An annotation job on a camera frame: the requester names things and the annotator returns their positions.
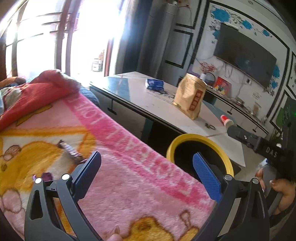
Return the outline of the person left hand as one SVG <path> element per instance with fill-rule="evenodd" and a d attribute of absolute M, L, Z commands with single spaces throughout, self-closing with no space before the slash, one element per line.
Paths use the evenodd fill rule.
<path fill-rule="evenodd" d="M 115 226 L 114 229 L 107 235 L 106 241 L 123 241 L 123 238 L 120 235 L 119 226 Z"/>

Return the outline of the person right hand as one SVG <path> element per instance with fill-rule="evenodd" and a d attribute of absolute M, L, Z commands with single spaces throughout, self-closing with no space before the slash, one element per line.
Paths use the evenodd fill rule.
<path fill-rule="evenodd" d="M 278 215 L 289 208 L 295 198 L 295 183 L 286 179 L 270 180 L 269 186 L 276 192 L 282 193 L 282 198 L 273 214 Z"/>

